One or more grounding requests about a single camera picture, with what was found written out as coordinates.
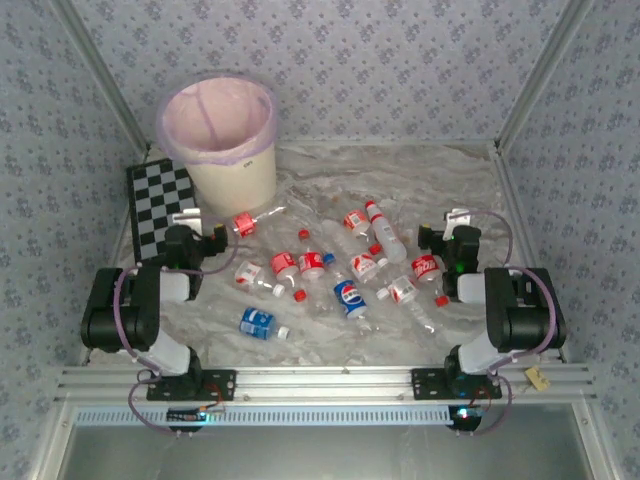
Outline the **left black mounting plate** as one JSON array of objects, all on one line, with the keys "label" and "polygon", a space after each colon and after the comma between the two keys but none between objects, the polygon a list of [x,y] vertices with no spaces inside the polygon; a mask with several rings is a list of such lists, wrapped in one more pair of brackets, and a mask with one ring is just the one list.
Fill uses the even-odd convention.
[{"label": "left black mounting plate", "polygon": [[233,401],[235,370],[203,370],[200,376],[184,374],[163,378],[148,387],[147,401]]}]

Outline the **circuit board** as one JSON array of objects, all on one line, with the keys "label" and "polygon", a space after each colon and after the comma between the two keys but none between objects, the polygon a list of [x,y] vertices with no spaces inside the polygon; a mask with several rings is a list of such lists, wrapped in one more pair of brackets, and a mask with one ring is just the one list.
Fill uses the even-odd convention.
[{"label": "circuit board", "polygon": [[463,433],[475,432],[482,421],[483,412],[476,407],[466,405],[449,406],[450,430]]},{"label": "circuit board", "polygon": [[165,414],[165,421],[168,423],[205,424],[211,423],[214,418],[225,413],[226,410],[222,408],[170,408]]}]

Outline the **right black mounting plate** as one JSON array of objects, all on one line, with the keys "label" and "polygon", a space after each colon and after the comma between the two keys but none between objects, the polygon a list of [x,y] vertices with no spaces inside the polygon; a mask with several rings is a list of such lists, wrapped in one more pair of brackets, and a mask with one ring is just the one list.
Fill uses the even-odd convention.
[{"label": "right black mounting plate", "polygon": [[486,375],[449,373],[444,368],[417,368],[411,371],[415,400],[496,400],[499,386]]}]

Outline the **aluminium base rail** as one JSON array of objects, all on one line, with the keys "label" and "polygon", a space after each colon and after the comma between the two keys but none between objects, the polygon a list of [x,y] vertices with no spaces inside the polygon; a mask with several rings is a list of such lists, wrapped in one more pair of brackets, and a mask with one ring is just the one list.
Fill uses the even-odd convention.
[{"label": "aluminium base rail", "polygon": [[[535,390],[525,376],[528,365],[501,370],[507,383],[493,380],[502,398],[476,400],[480,404],[572,403],[594,400],[596,389],[589,369],[582,364],[545,363],[540,369],[550,380],[546,391]],[[469,400],[415,400],[411,371],[417,367],[236,367],[233,402],[237,405],[400,405],[417,401],[459,403]]]}]

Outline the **aluminium side rail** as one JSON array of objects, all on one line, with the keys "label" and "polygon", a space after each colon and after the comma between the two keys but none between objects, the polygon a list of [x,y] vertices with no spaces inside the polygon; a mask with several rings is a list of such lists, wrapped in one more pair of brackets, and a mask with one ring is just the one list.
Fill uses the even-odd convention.
[{"label": "aluminium side rail", "polygon": [[509,234],[506,265],[485,275],[487,331],[499,355],[490,368],[497,370],[547,350],[561,349],[567,326],[548,270],[536,265],[507,162],[496,147],[490,150],[490,158],[505,195]]},{"label": "aluminium side rail", "polygon": [[[111,249],[111,253],[109,255],[108,261],[106,263],[107,267],[116,267],[118,265],[120,249],[122,247],[123,241],[127,236],[127,232],[129,231],[128,222],[130,219],[130,204],[129,200],[126,200],[124,210],[120,214],[118,220],[118,230],[117,236],[113,244],[113,248]],[[90,350],[87,347],[82,346],[79,354],[79,365],[86,366],[89,363],[90,359]]]}]

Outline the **right circuit board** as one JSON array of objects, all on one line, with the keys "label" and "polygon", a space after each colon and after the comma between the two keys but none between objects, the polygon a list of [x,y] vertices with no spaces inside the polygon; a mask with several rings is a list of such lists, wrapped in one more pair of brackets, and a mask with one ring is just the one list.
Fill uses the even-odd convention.
[{"label": "right circuit board", "polygon": [[475,432],[482,421],[483,412],[476,407],[466,405],[449,406],[450,430],[463,433]]}]

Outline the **right aluminium corner post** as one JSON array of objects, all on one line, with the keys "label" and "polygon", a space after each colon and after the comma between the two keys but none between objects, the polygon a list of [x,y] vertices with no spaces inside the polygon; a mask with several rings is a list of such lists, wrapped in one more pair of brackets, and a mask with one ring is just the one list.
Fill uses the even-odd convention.
[{"label": "right aluminium corner post", "polygon": [[513,146],[594,2],[595,0],[567,0],[495,139],[499,154],[506,155]]}]

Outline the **clear bottle with red label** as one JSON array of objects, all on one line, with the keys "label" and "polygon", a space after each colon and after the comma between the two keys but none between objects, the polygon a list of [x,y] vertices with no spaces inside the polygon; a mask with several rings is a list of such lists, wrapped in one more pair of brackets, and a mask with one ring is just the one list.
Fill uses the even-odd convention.
[{"label": "clear bottle with red label", "polygon": [[248,237],[286,210],[286,206],[277,205],[239,213],[232,218],[233,231],[241,238]]}]

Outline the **left circuit board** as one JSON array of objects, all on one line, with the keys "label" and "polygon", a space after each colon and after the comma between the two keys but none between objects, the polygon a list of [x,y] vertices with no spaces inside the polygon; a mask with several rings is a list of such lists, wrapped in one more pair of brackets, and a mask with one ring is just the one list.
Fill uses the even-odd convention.
[{"label": "left circuit board", "polygon": [[168,423],[205,424],[211,423],[214,418],[225,413],[226,410],[222,408],[170,408],[165,414],[165,421]]}]

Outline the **Pepsi bottle blue cap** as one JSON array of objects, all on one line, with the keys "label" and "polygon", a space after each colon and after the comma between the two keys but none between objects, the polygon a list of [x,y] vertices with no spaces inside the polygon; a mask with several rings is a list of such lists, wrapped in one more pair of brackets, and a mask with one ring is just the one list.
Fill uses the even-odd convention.
[{"label": "Pepsi bottle blue cap", "polygon": [[346,320],[361,335],[372,335],[374,327],[367,318],[368,306],[352,275],[336,259],[333,253],[325,253],[323,262],[329,276],[330,290],[334,294]]}]

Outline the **right aluminium side rail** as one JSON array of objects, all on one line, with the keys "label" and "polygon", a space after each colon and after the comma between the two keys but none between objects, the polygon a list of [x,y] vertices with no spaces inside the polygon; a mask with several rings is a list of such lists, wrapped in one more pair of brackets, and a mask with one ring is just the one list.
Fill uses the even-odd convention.
[{"label": "right aluminium side rail", "polygon": [[507,162],[496,147],[490,150],[490,158],[505,195],[509,234],[506,265],[485,275],[487,331],[499,355],[490,368],[497,370],[547,350],[561,349],[567,326],[548,270],[536,265]]}]

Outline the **tan paper tag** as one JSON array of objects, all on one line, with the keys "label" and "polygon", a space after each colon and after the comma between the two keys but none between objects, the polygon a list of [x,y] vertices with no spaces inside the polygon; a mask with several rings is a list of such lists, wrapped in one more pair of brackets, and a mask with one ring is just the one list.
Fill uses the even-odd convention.
[{"label": "tan paper tag", "polygon": [[525,371],[525,376],[537,391],[546,391],[551,386],[550,380],[543,374],[539,366],[528,368]]}]

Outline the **blue label white cap bottle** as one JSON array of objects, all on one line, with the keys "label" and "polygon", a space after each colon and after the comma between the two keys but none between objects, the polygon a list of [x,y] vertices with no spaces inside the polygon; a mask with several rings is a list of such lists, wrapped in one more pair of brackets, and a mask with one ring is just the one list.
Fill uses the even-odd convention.
[{"label": "blue label white cap bottle", "polygon": [[287,340],[290,329],[281,325],[276,317],[255,307],[247,307],[239,323],[239,331],[259,340],[277,338]]}]

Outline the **black grey checkerboard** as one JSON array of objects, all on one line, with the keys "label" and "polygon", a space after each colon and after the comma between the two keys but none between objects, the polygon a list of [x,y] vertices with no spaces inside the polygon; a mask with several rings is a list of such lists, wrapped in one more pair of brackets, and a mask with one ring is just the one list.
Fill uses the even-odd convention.
[{"label": "black grey checkerboard", "polygon": [[162,159],[126,169],[133,251],[136,262],[163,255],[165,232],[174,214],[196,207],[186,167]]}]

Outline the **long clear bottle red-white label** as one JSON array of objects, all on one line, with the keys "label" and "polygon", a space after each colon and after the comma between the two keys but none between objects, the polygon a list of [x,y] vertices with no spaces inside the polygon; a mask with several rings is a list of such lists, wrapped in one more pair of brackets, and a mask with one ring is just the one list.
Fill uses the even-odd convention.
[{"label": "long clear bottle red-white label", "polygon": [[366,244],[357,240],[337,221],[325,219],[321,222],[321,227],[332,246],[324,255],[325,263],[344,260],[357,281],[368,284],[379,300],[388,299],[390,293],[383,281],[381,267],[366,249]]}]

